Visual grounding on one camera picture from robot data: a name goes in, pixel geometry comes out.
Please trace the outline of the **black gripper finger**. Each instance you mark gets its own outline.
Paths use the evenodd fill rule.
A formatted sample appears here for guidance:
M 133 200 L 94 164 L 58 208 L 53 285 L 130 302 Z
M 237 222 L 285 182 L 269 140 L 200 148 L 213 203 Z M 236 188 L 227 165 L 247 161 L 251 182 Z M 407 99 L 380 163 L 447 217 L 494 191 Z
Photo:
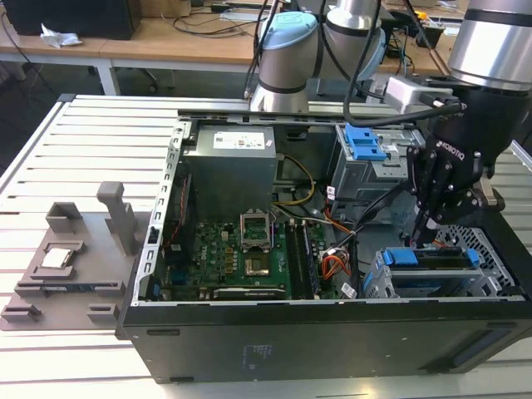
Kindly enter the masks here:
M 411 146 L 407 151 L 408 190 L 415 199 L 415 218 L 411 241 L 415 247 L 430 243 L 436 228 L 436 200 L 434 197 L 437 151 L 434 144 Z
M 423 244 L 430 244 L 442 224 L 457 221 L 472 210 L 461 202 L 479 179 L 477 162 L 437 159 L 433 162 L 423 207 Z

